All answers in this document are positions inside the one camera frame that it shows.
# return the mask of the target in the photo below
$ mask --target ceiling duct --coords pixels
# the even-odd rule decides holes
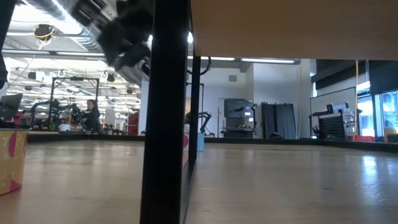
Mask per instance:
[[[102,49],[100,45],[96,41],[96,36],[98,35],[98,31],[91,27],[90,29],[81,26],[71,15],[69,15],[68,11],[74,6],[73,1],[71,0],[22,0],[26,4],[29,4],[35,7],[37,10],[46,13],[52,16],[54,19],[64,22],[65,25],[73,24],[75,27],[80,27],[81,32],[78,35],[82,35],[85,37],[82,38],[73,38],[73,40],[80,44],[82,47],[91,52],[101,52]],[[63,27],[57,27],[60,31],[63,31]]]

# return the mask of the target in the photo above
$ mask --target window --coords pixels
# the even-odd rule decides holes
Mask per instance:
[[[362,136],[373,136],[373,103],[371,96],[358,98],[358,109],[362,111],[359,114],[359,128]]]
[[[398,130],[398,91],[383,93],[381,98],[384,128]]]

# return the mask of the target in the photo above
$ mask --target wooden floor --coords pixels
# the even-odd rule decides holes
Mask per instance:
[[[187,224],[398,223],[398,157],[312,146],[206,145]]]
[[[139,223],[143,155],[141,142],[31,144],[22,190],[0,197],[0,223]]]
[[[31,144],[23,188],[0,223],[139,223],[143,143]],[[398,223],[395,154],[312,146],[207,144],[187,224]]]

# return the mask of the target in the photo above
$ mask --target pole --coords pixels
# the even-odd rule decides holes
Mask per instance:
[[[49,121],[48,121],[48,126],[47,130],[50,131],[51,127],[51,110],[52,110],[52,101],[54,100],[54,89],[55,89],[55,81],[57,78],[52,78],[52,83],[51,83],[51,95],[50,95],[50,106],[49,106]]]
[[[95,90],[95,101],[98,102],[98,93],[100,91],[100,79],[97,78],[96,81],[97,81],[97,87],[96,87],[96,90]]]
[[[140,224],[180,223],[188,6],[155,2]]]
[[[192,63],[192,86],[191,86],[191,117],[189,132],[189,153],[188,162],[190,169],[193,169],[198,153],[198,114],[200,97],[200,57],[193,56]]]

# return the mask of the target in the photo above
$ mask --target wall vent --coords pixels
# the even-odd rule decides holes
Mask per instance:
[[[237,82],[238,81],[238,76],[237,75],[230,75],[229,76],[229,81],[230,82]]]

